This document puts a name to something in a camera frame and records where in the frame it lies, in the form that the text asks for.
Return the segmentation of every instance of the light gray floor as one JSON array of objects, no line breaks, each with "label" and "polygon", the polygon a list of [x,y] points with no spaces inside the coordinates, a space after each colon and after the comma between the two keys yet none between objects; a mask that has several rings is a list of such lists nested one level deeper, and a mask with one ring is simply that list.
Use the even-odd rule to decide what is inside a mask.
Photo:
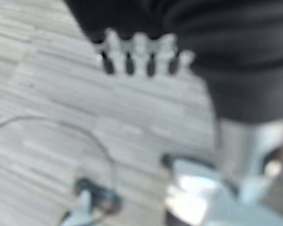
[{"label": "light gray floor", "polygon": [[[210,102],[202,81],[185,68],[176,78],[166,75],[164,64],[154,79],[141,69],[126,77],[111,40],[118,69],[113,78],[101,71],[62,1],[0,0],[0,121],[41,115],[92,131],[118,163],[125,198],[124,211],[105,225],[163,225],[168,175],[159,157],[173,152],[214,159]],[[143,37],[137,42],[142,67]],[[0,226],[57,225],[80,176],[109,185],[94,142],[40,122],[0,130]],[[281,182],[269,203],[283,213]]]}]

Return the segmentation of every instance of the black sweater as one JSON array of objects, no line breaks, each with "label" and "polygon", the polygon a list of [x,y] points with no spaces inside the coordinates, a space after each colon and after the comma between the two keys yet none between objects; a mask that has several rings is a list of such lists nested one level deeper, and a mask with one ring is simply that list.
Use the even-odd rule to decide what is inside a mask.
[{"label": "black sweater", "polygon": [[65,0],[88,37],[105,28],[176,33],[196,54],[217,114],[283,118],[283,0]]}]

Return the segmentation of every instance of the black wire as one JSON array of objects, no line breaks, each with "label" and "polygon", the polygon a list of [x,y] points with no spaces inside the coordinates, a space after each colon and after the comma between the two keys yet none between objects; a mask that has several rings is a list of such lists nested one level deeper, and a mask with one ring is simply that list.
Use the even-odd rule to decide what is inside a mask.
[{"label": "black wire", "polygon": [[[113,193],[117,193],[117,169],[116,169],[116,161],[112,158],[111,154],[109,153],[108,149],[101,143],[101,141],[93,135],[89,130],[80,127],[78,125],[69,123],[67,121],[63,120],[55,120],[55,119],[50,119],[46,117],[41,117],[41,116],[33,116],[33,115],[23,115],[23,116],[16,116],[11,119],[5,120],[0,123],[0,129],[12,124],[14,122],[19,122],[19,121],[46,121],[46,122],[51,122],[53,124],[59,125],[61,127],[65,127],[68,129],[73,129],[86,137],[88,137],[90,140],[94,141],[96,145],[100,148],[101,152],[104,154],[107,162],[109,163],[109,168],[110,168],[110,179],[111,179],[111,191]],[[104,212],[101,217],[98,219],[94,220],[90,224],[86,226],[93,226],[95,224],[101,223],[104,221],[107,217],[109,216],[108,212]]]}]

